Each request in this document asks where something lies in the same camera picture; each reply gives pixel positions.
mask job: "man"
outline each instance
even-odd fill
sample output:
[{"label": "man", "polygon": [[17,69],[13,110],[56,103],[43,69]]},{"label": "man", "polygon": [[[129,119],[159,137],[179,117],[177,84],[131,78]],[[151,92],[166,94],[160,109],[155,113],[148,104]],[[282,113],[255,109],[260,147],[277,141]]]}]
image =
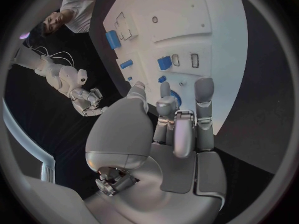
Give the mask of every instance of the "man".
[{"label": "man", "polygon": [[59,12],[53,12],[41,23],[41,35],[46,37],[65,24],[74,33],[89,31],[96,0],[63,0]]}]

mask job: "blue object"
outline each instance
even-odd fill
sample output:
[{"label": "blue object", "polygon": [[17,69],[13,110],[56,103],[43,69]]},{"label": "blue object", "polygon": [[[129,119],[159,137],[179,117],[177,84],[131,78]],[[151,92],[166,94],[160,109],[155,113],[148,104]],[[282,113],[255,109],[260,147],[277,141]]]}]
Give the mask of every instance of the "blue object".
[{"label": "blue object", "polygon": [[158,63],[160,66],[160,70],[162,70],[162,71],[167,70],[172,65],[170,56],[165,56],[165,57],[158,59]]},{"label": "blue object", "polygon": [[114,30],[106,32],[106,38],[110,44],[111,49],[115,49],[121,46],[118,36]]},{"label": "blue object", "polygon": [[181,99],[181,97],[178,95],[177,92],[171,90],[171,91],[170,91],[170,95],[177,98],[177,100],[178,100],[178,105],[179,105],[179,106],[182,105],[182,99]]},{"label": "blue object", "polygon": [[158,82],[159,82],[159,83],[163,83],[164,81],[166,81],[166,77],[165,77],[165,76],[161,76],[161,77],[158,79]]},{"label": "blue object", "polygon": [[121,68],[124,69],[124,68],[126,68],[128,66],[131,66],[131,65],[133,65],[133,61],[129,60],[129,61],[126,61],[123,64],[121,64]]}]

